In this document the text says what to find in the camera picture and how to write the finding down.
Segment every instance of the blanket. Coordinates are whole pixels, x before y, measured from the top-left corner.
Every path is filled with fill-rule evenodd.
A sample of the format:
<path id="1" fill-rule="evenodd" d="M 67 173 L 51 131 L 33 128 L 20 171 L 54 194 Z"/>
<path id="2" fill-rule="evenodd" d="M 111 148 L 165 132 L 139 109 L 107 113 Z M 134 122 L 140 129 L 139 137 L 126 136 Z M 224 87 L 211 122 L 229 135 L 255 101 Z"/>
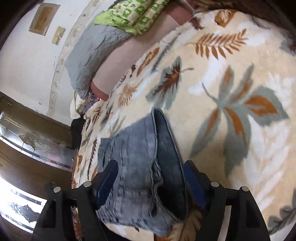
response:
<path id="1" fill-rule="evenodd" d="M 258 21 L 235 10 L 197 13 L 148 50 L 109 100 L 86 113 L 72 187 L 97 173 L 101 138 L 158 107 L 170 122 L 182 161 L 192 159 L 224 187 L 248 186 L 270 235 L 292 222 L 295 52 L 283 30 Z M 169 239 L 194 240 L 200 218 L 193 208 Z M 154 239 L 142 229 L 108 227 L 131 240 Z"/>

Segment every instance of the leaf pattern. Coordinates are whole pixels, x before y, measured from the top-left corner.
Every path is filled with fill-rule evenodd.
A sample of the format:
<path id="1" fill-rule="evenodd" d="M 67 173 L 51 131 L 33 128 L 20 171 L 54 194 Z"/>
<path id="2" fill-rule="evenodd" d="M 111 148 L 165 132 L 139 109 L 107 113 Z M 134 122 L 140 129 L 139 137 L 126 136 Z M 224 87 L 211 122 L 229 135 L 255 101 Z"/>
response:
<path id="1" fill-rule="evenodd" d="M 291 50 L 291 52 L 296 53 L 296 40 L 293 41 L 293 43 L 289 46 L 289 49 Z"/>
<path id="2" fill-rule="evenodd" d="M 292 205 L 282 207 L 279 214 L 280 218 L 277 216 L 270 216 L 268 219 L 267 226 L 269 228 L 269 235 L 281 230 L 296 219 L 296 189 L 294 189 Z"/>
<path id="3" fill-rule="evenodd" d="M 71 189 L 77 188 L 77 183 L 75 181 L 74 178 L 72 178 L 72 182 L 71 182 Z"/>
<path id="4" fill-rule="evenodd" d="M 125 81 L 125 79 L 126 79 L 126 75 L 127 75 L 127 72 L 124 74 L 124 76 L 122 76 L 121 77 L 121 79 L 120 79 L 120 81 L 117 83 L 117 85 L 115 86 L 115 90 L 116 89 L 118 89 L 120 86 L 121 86 L 121 84 Z"/>
<path id="5" fill-rule="evenodd" d="M 142 83 L 143 79 L 134 87 L 131 87 L 128 83 L 122 89 L 122 92 L 119 94 L 118 98 L 118 108 L 128 105 L 129 100 L 133 96 L 133 93 L 137 91 L 137 88 Z"/>
<path id="6" fill-rule="evenodd" d="M 86 160 L 84 161 L 82 169 L 80 170 L 80 178 L 79 178 L 78 186 L 80 186 L 80 181 L 81 181 L 82 174 L 84 173 L 85 166 L 86 166 Z"/>
<path id="7" fill-rule="evenodd" d="M 251 19 L 252 19 L 253 23 L 254 23 L 257 27 L 262 28 L 262 29 L 270 29 L 270 28 L 265 27 L 264 25 L 262 25 L 262 24 L 260 23 L 260 19 L 259 19 L 259 18 L 256 18 L 256 17 L 254 17 L 254 16 L 251 16 Z"/>
<path id="8" fill-rule="evenodd" d="M 155 72 L 155 70 L 157 69 L 157 67 L 159 66 L 161 60 L 163 59 L 163 57 L 166 55 L 166 53 L 168 51 L 170 51 L 170 49 L 172 48 L 172 46 L 174 45 L 174 43 L 176 42 L 177 38 L 180 36 L 181 33 L 177 34 L 176 37 L 174 37 L 163 49 L 163 51 L 160 53 L 159 57 L 157 58 L 157 60 L 155 61 L 155 64 L 153 65 L 152 69 L 151 69 L 151 73 Z"/>
<path id="9" fill-rule="evenodd" d="M 225 28 L 229 21 L 233 18 L 236 10 L 233 9 L 223 9 L 220 10 L 215 17 L 215 22 L 221 27 Z"/>
<path id="10" fill-rule="evenodd" d="M 167 110 L 171 107 L 176 97 L 179 82 L 181 81 L 181 73 L 187 70 L 193 70 L 193 68 L 181 70 L 181 67 L 182 61 L 180 56 L 178 56 L 172 67 L 163 70 L 159 84 L 146 95 L 148 102 L 154 102 L 155 107 L 159 108 L 165 105 Z"/>
<path id="11" fill-rule="evenodd" d="M 102 122 L 101 122 L 101 128 L 100 128 L 100 131 L 105 127 L 105 125 L 106 125 L 106 123 L 107 123 L 107 121 L 108 121 L 108 119 L 109 119 L 109 117 L 110 117 L 110 115 L 111 115 L 111 110 L 112 110 L 112 108 L 113 108 L 113 103 L 112 103 L 112 105 L 107 109 L 107 111 L 106 111 L 106 113 L 105 113 L 105 116 L 104 116 L 104 118 L 103 118 L 103 120 L 102 120 Z"/>
<path id="12" fill-rule="evenodd" d="M 140 65 L 138 72 L 137 72 L 137 76 L 139 76 L 142 72 L 142 70 L 148 65 L 150 64 L 150 62 L 154 59 L 154 57 L 158 54 L 159 52 L 159 47 L 154 49 L 152 52 L 149 52 L 146 56 L 146 58 L 144 59 L 143 63 Z"/>
<path id="13" fill-rule="evenodd" d="M 83 158 L 83 156 L 81 156 L 81 155 L 78 155 L 77 158 L 76 158 L 76 160 L 77 160 L 77 172 L 79 172 L 79 167 L 80 167 L 80 164 L 82 162 L 82 158 Z"/>
<path id="14" fill-rule="evenodd" d="M 101 116 L 101 109 L 102 106 L 98 106 L 98 108 L 94 111 L 94 116 L 92 118 L 92 123 L 95 124 L 97 122 L 97 120 L 99 119 L 99 117 Z"/>
<path id="15" fill-rule="evenodd" d="M 293 92 L 291 85 L 294 78 L 283 78 L 269 74 L 267 86 L 274 90 L 283 107 L 289 112 Z M 282 180 L 286 171 L 285 162 L 289 155 L 291 124 L 280 121 L 262 128 L 251 116 L 251 145 L 244 160 L 244 172 L 247 184 L 256 194 L 255 200 L 261 211 L 265 210 L 275 199 L 272 190 Z"/>
<path id="16" fill-rule="evenodd" d="M 81 142 L 81 146 L 80 147 L 84 147 L 85 146 L 85 149 L 86 149 L 86 146 L 89 143 L 89 140 L 91 138 L 92 132 L 93 132 L 93 129 L 90 130 L 90 132 L 87 134 L 86 138 Z"/>
<path id="17" fill-rule="evenodd" d="M 94 168 L 93 174 L 91 175 L 91 181 L 94 179 L 94 177 L 96 176 L 97 172 L 98 172 L 98 166 L 96 166 Z"/>
<path id="18" fill-rule="evenodd" d="M 89 171 L 91 169 L 91 163 L 92 163 L 92 160 L 94 158 L 94 153 L 96 151 L 96 144 L 97 144 L 97 138 L 94 139 L 94 142 L 93 142 L 93 148 L 92 148 L 92 151 L 91 151 L 91 157 L 89 159 L 89 167 L 87 169 L 87 179 L 89 180 Z"/>
<path id="19" fill-rule="evenodd" d="M 172 226 L 172 231 L 167 240 L 194 241 L 200 230 L 202 220 L 203 218 L 200 212 L 200 207 L 194 204 L 187 219 L 182 223 L 177 223 Z"/>
<path id="20" fill-rule="evenodd" d="M 210 95 L 202 85 L 207 96 L 217 104 L 217 108 L 202 123 L 190 156 L 197 155 L 213 140 L 220 123 L 220 114 L 223 112 L 228 125 L 224 143 L 226 176 L 248 155 L 251 139 L 251 125 L 248 115 L 261 126 L 269 126 L 272 122 L 289 118 L 273 90 L 259 86 L 247 97 L 253 84 L 251 79 L 253 69 L 254 66 L 251 65 L 245 71 L 239 86 L 232 94 L 229 92 L 233 86 L 234 72 L 230 66 L 225 71 L 220 83 L 218 98 Z"/>
<path id="21" fill-rule="evenodd" d="M 121 122 L 119 122 L 119 118 L 115 121 L 112 129 L 110 127 L 110 137 L 116 135 L 120 130 L 121 130 L 121 126 L 122 123 L 124 122 L 126 116 L 121 120 Z"/>
<path id="22" fill-rule="evenodd" d="M 88 118 L 88 119 L 87 119 L 87 123 L 86 123 L 86 127 L 85 127 L 85 132 L 87 132 L 87 129 L 88 129 L 90 123 L 91 123 L 91 119 Z"/>
<path id="23" fill-rule="evenodd" d="M 200 25 L 201 19 L 193 16 L 189 21 L 196 30 L 202 30 L 204 27 Z"/>
<path id="24" fill-rule="evenodd" d="M 224 58 L 226 54 L 223 49 L 228 53 L 233 54 L 232 50 L 240 51 L 240 47 L 245 45 L 245 40 L 248 38 L 245 37 L 246 29 L 240 31 L 236 34 L 227 34 L 227 35 L 215 35 L 215 34 L 204 34 L 199 38 L 197 42 L 187 43 L 186 45 L 195 45 L 195 52 L 200 54 L 201 57 L 205 56 L 209 59 L 210 53 L 218 59 L 218 52 Z"/>
<path id="25" fill-rule="evenodd" d="M 136 70 L 136 65 L 134 64 L 132 67 L 131 67 L 131 74 L 130 74 L 130 78 L 132 78 L 133 76 L 133 73 L 134 71 Z"/>

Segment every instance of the gray leaf design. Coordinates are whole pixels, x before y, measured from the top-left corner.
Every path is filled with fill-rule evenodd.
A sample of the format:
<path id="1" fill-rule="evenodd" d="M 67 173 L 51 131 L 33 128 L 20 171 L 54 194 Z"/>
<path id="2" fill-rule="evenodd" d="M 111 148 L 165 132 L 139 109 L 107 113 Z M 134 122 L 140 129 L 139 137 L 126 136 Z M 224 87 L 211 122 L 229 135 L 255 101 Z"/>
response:
<path id="1" fill-rule="evenodd" d="M 162 71 L 159 84 L 155 86 L 149 94 L 146 95 L 148 102 L 154 102 L 154 106 L 169 109 L 176 98 L 179 83 L 181 82 L 181 73 L 193 68 L 187 68 L 181 71 L 182 61 L 180 56 L 176 58 L 172 67 L 165 68 Z"/>
<path id="2" fill-rule="evenodd" d="M 116 135 L 121 130 L 121 126 L 122 126 L 122 123 L 124 122 L 125 118 L 126 118 L 126 116 L 120 122 L 119 122 L 119 118 L 115 121 L 112 129 L 110 130 L 110 137 Z"/>
<path id="3" fill-rule="evenodd" d="M 105 116 L 101 122 L 101 128 L 100 128 L 100 131 L 105 127 L 110 115 L 112 114 L 111 110 L 113 108 L 113 105 L 114 103 L 111 104 L 111 106 L 107 109 L 106 113 L 105 113 Z"/>
<path id="4" fill-rule="evenodd" d="M 269 235 L 276 233 L 296 219 L 296 189 L 294 189 L 292 206 L 284 206 L 280 209 L 280 217 L 270 216 L 268 219 Z"/>
<path id="5" fill-rule="evenodd" d="M 243 161 L 243 158 L 248 154 L 251 137 L 251 127 L 248 115 L 251 115 L 261 126 L 270 125 L 274 121 L 289 118 L 284 111 L 282 104 L 274 94 L 274 91 L 269 88 L 259 86 L 248 98 L 246 98 L 246 95 L 249 93 L 253 84 L 253 80 L 251 79 L 253 69 L 253 65 L 248 67 L 239 86 L 232 94 L 229 94 L 234 77 L 231 67 L 227 68 L 226 73 L 222 78 L 218 98 L 210 95 L 202 84 L 206 95 L 217 104 L 217 107 L 225 114 L 227 119 L 228 132 L 224 143 L 226 176 L 228 176 L 231 170 L 236 165 L 239 165 Z M 208 121 L 209 118 L 200 127 L 192 148 L 191 157 L 204 149 L 213 139 L 213 136 L 211 135 L 216 134 L 217 130 L 213 129 L 213 132 L 208 136 L 208 139 L 202 137 L 208 125 Z"/>
<path id="6" fill-rule="evenodd" d="M 224 143 L 226 176 L 248 155 L 251 125 L 248 116 L 245 114 L 246 111 L 242 106 L 237 108 L 225 107 L 223 109 L 228 125 L 228 132 Z"/>
<path id="7" fill-rule="evenodd" d="M 218 125 L 221 121 L 221 109 L 216 108 L 208 116 L 208 118 L 202 123 L 197 137 L 193 143 L 190 157 L 197 155 L 202 149 L 204 149 L 207 144 L 213 140 L 217 130 Z"/>
<path id="8" fill-rule="evenodd" d="M 254 90 L 245 104 L 248 113 L 261 126 L 268 126 L 273 121 L 289 118 L 274 91 L 264 86 Z"/>
<path id="9" fill-rule="evenodd" d="M 91 138 L 93 129 L 90 130 L 90 132 L 87 134 L 86 138 L 81 142 L 81 147 L 85 146 L 89 143 L 89 140 Z"/>
<path id="10" fill-rule="evenodd" d="M 235 89 L 235 91 L 229 97 L 230 103 L 238 102 L 248 94 L 253 84 L 253 80 L 251 79 L 253 69 L 254 69 L 253 64 L 247 68 L 247 70 L 245 71 L 239 83 L 239 86 Z"/>
<path id="11" fill-rule="evenodd" d="M 80 181 L 81 181 L 82 174 L 83 174 L 83 172 L 85 170 L 85 166 L 86 166 L 86 159 L 84 160 L 84 164 L 83 164 L 82 169 L 80 171 L 80 178 L 79 178 L 78 186 L 80 186 Z"/>
<path id="12" fill-rule="evenodd" d="M 181 33 L 177 34 L 176 37 L 174 37 L 163 49 L 163 51 L 160 53 L 159 57 L 157 58 L 155 64 L 153 65 L 152 69 L 151 69 L 151 73 L 153 73 L 154 71 L 156 71 L 158 65 L 160 64 L 161 60 L 163 59 L 163 57 L 165 56 L 165 54 L 172 48 L 172 46 L 174 45 L 174 43 L 176 42 L 177 38 L 180 36 Z"/>
<path id="13" fill-rule="evenodd" d="M 225 99 L 225 97 L 229 94 L 229 91 L 233 86 L 233 79 L 234 79 L 233 69 L 229 66 L 225 71 L 224 77 L 219 86 L 219 95 L 218 95 L 219 100 Z"/>

